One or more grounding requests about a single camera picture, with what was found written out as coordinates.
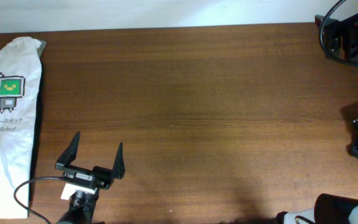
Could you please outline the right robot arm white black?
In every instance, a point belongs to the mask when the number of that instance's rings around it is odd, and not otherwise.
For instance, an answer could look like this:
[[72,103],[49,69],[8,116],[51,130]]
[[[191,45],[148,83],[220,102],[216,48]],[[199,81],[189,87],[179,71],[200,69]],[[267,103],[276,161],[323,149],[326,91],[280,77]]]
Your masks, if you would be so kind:
[[[331,17],[344,2],[338,1],[325,16],[315,17],[319,44],[328,59],[358,67],[358,13],[343,21]],[[353,123],[358,133],[358,117]],[[352,142],[349,153],[358,158],[358,137]],[[321,194],[314,207],[300,212],[280,212],[271,222],[358,224],[358,199]]]

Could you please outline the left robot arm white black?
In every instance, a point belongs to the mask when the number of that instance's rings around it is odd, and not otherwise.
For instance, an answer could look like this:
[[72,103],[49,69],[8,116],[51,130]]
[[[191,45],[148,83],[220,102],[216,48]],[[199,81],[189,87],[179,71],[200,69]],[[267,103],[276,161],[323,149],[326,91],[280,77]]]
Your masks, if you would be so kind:
[[91,223],[99,191],[108,190],[125,174],[123,143],[118,146],[111,169],[95,166],[89,170],[71,164],[76,159],[79,142],[80,133],[77,132],[55,163],[55,168],[63,172],[62,181],[66,183],[62,199],[69,201],[68,211],[61,216],[59,223]]

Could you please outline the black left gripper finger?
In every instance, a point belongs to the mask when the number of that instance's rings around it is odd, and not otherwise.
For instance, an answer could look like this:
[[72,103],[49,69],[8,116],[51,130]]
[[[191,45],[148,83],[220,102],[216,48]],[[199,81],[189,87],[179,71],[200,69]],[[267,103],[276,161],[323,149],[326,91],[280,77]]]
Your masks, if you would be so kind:
[[57,159],[56,165],[61,167],[68,167],[75,159],[78,151],[81,133],[78,131],[68,147],[64,150],[61,156]]
[[124,158],[123,158],[123,143],[120,143],[117,149],[114,165],[112,168],[112,178],[119,179],[119,180],[123,179],[125,171],[126,170],[125,170]]

